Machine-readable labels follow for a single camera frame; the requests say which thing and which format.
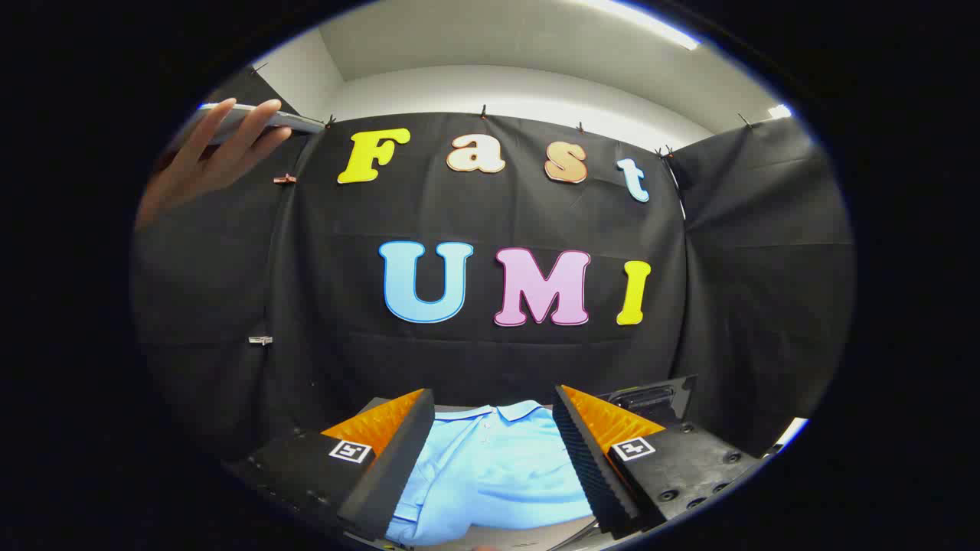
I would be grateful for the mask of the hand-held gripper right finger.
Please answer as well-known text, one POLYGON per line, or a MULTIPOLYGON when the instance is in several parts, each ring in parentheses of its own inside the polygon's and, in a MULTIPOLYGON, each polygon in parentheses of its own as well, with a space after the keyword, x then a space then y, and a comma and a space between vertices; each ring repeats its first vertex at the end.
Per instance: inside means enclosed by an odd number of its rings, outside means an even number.
POLYGON ((594 396, 554 387, 553 414, 599 530, 647 531, 708 503, 762 464, 687 418, 693 385, 594 396))

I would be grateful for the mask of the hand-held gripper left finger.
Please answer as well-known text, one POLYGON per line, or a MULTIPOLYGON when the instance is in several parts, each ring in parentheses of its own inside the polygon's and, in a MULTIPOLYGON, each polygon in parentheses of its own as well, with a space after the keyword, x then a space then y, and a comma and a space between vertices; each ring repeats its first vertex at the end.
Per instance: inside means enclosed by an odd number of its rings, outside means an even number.
POLYGON ((312 529, 380 540, 434 418, 432 390, 416 390, 332 428, 277 437, 225 468, 312 529))

